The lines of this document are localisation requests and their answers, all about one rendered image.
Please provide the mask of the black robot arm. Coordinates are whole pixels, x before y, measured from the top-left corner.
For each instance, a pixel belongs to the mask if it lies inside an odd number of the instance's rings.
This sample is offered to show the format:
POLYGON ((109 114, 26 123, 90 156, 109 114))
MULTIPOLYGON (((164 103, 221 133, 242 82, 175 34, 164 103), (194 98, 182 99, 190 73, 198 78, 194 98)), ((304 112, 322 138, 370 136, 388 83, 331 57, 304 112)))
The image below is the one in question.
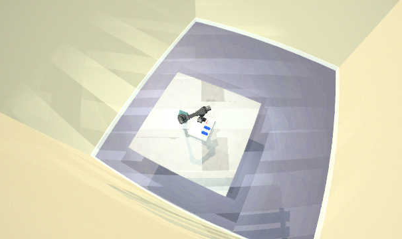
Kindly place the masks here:
POLYGON ((211 110, 210 106, 206 106, 206 107, 203 106, 199 110, 196 110, 195 113, 192 113, 190 115, 179 114, 177 119, 178 119, 179 124, 183 124, 183 123, 187 122, 187 120, 190 120, 191 118, 194 118, 195 116, 205 115, 210 110, 211 110), (187 120, 184 122, 185 118, 187 120))

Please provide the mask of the white flat deck plate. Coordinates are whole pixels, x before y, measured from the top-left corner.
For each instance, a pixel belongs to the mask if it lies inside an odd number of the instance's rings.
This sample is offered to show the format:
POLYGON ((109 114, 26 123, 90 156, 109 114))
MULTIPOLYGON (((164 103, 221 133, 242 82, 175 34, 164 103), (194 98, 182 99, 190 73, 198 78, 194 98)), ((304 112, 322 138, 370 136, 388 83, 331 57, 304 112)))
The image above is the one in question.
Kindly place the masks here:
POLYGON ((188 132, 188 135, 207 142, 209 134, 215 123, 215 119, 210 118, 208 116, 204 116, 204 118, 206 118, 207 120, 205 122, 203 121, 202 123, 199 123, 197 122, 197 118, 199 117, 200 116, 196 116, 196 118, 194 119, 188 132))

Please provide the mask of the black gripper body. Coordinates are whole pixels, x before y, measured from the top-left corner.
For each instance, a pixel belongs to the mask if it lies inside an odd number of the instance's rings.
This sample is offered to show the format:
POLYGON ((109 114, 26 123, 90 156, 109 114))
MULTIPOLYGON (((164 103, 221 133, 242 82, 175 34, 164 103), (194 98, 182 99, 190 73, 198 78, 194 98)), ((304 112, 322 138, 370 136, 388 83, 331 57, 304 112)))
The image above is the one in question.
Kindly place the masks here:
POLYGON ((200 117, 197 118, 197 122, 202 123, 203 122, 203 117, 204 117, 204 115, 200 115, 200 117))

